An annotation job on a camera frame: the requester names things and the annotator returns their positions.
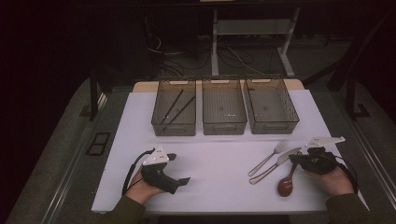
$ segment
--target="fork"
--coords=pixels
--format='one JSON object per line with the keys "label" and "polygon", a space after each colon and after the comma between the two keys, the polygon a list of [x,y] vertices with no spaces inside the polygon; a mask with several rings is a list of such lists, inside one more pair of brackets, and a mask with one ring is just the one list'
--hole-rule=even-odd
{"label": "fork", "polygon": [[256,172],[259,171],[260,168],[262,168],[264,164],[271,159],[271,157],[273,157],[275,154],[281,153],[286,148],[288,143],[289,143],[288,141],[283,141],[277,144],[277,146],[274,148],[274,152],[271,155],[269,155],[267,158],[265,158],[265,160],[260,162],[256,167],[254,167],[253,170],[251,170],[247,175],[253,176],[254,174],[256,174]]}

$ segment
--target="gray translucent bin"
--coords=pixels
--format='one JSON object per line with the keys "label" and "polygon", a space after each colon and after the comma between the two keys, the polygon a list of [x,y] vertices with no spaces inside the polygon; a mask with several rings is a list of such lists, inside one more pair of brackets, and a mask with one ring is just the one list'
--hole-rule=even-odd
{"label": "gray translucent bin", "polygon": [[244,95],[252,133],[292,133],[300,121],[281,78],[246,76]]}
{"label": "gray translucent bin", "polygon": [[151,124],[157,136],[195,136],[195,77],[160,81]]}
{"label": "gray translucent bin", "polygon": [[204,134],[243,134],[248,119],[239,77],[204,77],[202,88]]}

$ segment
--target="dark background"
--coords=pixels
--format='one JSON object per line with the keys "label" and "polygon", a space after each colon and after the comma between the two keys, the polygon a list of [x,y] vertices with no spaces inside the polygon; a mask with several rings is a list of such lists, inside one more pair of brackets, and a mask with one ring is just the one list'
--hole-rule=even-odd
{"label": "dark background", "polygon": [[[367,21],[383,15],[391,3],[386,0],[352,2],[352,5],[342,7],[304,7],[296,36],[326,35],[329,32],[358,35],[361,27],[369,23]],[[139,22],[142,14],[128,10],[106,13],[75,10],[67,2],[32,0],[12,4],[2,1],[0,4],[3,105],[0,222],[3,223],[70,98],[89,77],[91,69],[94,66],[101,68],[99,84],[104,91],[111,91],[114,85],[130,84],[138,77],[153,77],[155,67],[146,51],[149,39],[145,35],[147,27]],[[179,30],[183,32],[172,35],[186,40],[178,42],[186,45],[193,44],[198,34],[210,35],[211,18],[207,15],[211,13],[202,10],[181,13],[180,9],[178,12],[165,10],[160,13],[157,10],[152,19],[162,28],[157,27],[156,32],[171,42],[173,37],[166,36],[169,32],[163,27],[181,27]],[[260,11],[250,14],[260,17]],[[238,17],[232,12],[222,15]],[[396,82],[395,72],[391,69],[396,51],[394,15],[367,47],[354,71],[360,74],[362,83],[375,99],[396,119],[395,90],[390,86]]]}

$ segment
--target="green sleeve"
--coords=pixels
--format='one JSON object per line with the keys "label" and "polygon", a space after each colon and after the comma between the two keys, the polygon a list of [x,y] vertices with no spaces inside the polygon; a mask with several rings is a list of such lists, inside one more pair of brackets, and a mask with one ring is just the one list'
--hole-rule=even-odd
{"label": "green sleeve", "polygon": [[357,194],[334,196],[326,202],[326,206],[331,224],[374,223],[373,216]]}
{"label": "green sleeve", "polygon": [[102,215],[99,224],[137,224],[145,210],[141,203],[122,196],[113,211]]}

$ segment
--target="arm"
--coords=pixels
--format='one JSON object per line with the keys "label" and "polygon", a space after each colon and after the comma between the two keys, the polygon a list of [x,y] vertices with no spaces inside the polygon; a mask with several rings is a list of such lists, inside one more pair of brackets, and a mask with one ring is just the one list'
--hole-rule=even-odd
{"label": "arm", "polygon": [[326,202],[330,223],[381,223],[379,220],[374,219],[374,216],[361,202],[361,199],[358,197],[358,195],[354,193],[352,184],[347,178],[347,175],[338,166],[332,172],[326,175],[316,175],[313,173],[309,174],[319,179],[323,183],[326,190],[331,195],[333,195]]}
{"label": "arm", "polygon": [[152,187],[143,180],[140,170],[131,181],[131,186],[121,197],[116,207],[104,214],[100,224],[137,224],[145,212],[143,205],[154,195],[163,193],[161,189]]}

